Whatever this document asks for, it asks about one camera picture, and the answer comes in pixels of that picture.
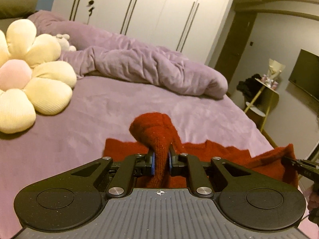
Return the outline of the operator right hand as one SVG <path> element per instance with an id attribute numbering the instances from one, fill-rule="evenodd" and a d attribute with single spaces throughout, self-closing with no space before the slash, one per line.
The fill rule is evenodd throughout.
<path id="1" fill-rule="evenodd" d="M 318 198 L 318 193 L 315 192 L 315 185 L 313 184 L 311 186 L 311 193 L 309 195 L 309 200 L 308 200 L 308 210 L 311 212 L 314 209 L 317 209 L 319 206 L 319 198 Z"/>

